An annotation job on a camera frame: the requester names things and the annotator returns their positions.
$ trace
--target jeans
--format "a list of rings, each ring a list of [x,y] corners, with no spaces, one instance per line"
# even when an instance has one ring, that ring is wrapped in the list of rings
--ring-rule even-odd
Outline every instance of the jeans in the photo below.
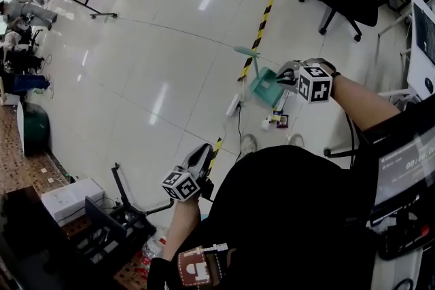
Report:
[[[14,92],[22,92],[39,88],[45,90],[50,85],[42,75],[15,75]]]

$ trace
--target digital timer display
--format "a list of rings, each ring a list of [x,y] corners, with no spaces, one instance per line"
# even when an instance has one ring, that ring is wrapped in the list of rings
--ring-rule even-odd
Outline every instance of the digital timer display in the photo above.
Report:
[[[379,160],[375,204],[385,202],[422,180],[431,185],[434,171],[435,128],[432,128]]]

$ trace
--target glossy floor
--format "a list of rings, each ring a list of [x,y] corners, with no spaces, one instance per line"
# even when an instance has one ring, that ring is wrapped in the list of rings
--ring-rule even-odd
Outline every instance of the glossy floor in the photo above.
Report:
[[[268,0],[91,0],[90,5],[119,17],[92,20],[89,11],[68,0],[51,0],[58,22],[43,32],[40,53],[52,55],[44,69],[54,79],[54,98],[31,100],[48,112],[51,148],[67,171],[92,177],[112,198],[119,197],[110,168],[121,163],[131,200],[143,209],[165,203],[162,177],[195,146],[224,136],[225,112],[242,86],[237,82],[245,56],[231,46],[251,46]],[[360,43],[341,16],[321,36],[326,6],[317,1],[275,0],[259,51],[261,67],[276,71],[287,60],[322,56],[339,71],[376,91],[399,88],[403,62],[398,52],[406,29],[384,35],[377,62],[377,32],[394,19],[379,10],[375,28],[361,25]],[[249,73],[248,81],[253,78]],[[241,132],[252,133],[260,148],[303,136],[309,151],[349,146],[344,113],[334,101],[305,106],[290,98],[288,129],[260,129],[271,112],[246,87]],[[225,125],[226,138],[211,178],[224,179],[239,154],[237,116]],[[348,166],[347,160],[340,162]],[[292,165],[289,163],[289,174]],[[168,225],[171,213],[153,217]]]

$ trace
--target black and white cube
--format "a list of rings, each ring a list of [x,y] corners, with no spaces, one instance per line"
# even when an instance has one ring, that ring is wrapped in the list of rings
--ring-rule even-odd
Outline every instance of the black and white cube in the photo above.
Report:
[[[173,170],[162,181],[163,189],[174,200],[186,201],[199,191],[199,186],[189,172]]]
[[[328,102],[332,77],[320,67],[299,68],[298,101],[306,104]]]

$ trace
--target yellow and black striped tape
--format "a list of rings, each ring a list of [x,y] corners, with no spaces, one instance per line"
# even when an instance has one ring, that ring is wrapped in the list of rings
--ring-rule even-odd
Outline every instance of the yellow and black striped tape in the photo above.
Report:
[[[266,28],[266,23],[267,23],[267,20],[269,18],[269,14],[272,10],[273,1],[274,0],[269,0],[267,7],[263,13],[263,18],[262,18],[262,21],[260,24],[260,28],[258,29],[257,39],[254,41],[254,44],[252,46],[252,50],[255,52],[257,52],[258,46],[260,45],[260,42],[261,42],[261,38],[263,37],[264,29]],[[247,75],[247,72],[249,71],[251,63],[252,63],[252,57],[249,57],[246,60],[246,63],[242,69],[242,73],[240,74],[240,78],[238,78],[237,81],[242,81],[245,78],[245,76]]]
[[[209,170],[207,171],[207,178],[209,177],[209,175],[211,173],[211,169],[213,168],[213,166],[215,164],[216,156],[218,156],[218,152],[219,152],[220,148],[222,147],[223,142],[224,142],[224,140],[219,138],[215,144],[215,147],[213,149],[213,158],[211,159]]]

